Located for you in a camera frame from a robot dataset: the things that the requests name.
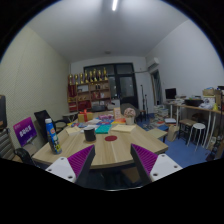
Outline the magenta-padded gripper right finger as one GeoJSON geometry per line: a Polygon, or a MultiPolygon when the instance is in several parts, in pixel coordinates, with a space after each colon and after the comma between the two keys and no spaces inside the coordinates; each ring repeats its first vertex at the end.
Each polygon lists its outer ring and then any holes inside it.
{"type": "Polygon", "coordinates": [[[131,145],[130,153],[143,185],[147,185],[182,169],[168,155],[157,155],[135,144],[131,145]]]}

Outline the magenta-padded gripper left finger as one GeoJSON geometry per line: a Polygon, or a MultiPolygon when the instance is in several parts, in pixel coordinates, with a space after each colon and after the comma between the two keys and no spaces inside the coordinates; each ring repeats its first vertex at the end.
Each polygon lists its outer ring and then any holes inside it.
{"type": "Polygon", "coordinates": [[[94,157],[95,146],[90,145],[68,158],[58,158],[46,171],[79,186],[84,186],[94,157]]]}

